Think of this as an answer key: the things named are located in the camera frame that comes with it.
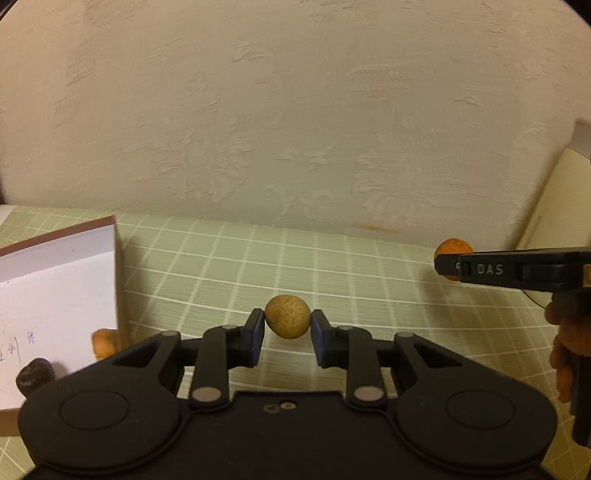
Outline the person right hand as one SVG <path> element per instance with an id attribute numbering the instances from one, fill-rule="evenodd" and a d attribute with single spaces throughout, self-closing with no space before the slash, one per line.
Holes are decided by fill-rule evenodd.
<path id="1" fill-rule="evenodd" d="M 567 303 L 565 294 L 555 293 L 545 310 L 546 321 L 558 327 L 549 362 L 556 371 L 556 389 L 561 403 L 571 401 L 574 356 L 590 356 L 590 317 L 571 310 Z"/>

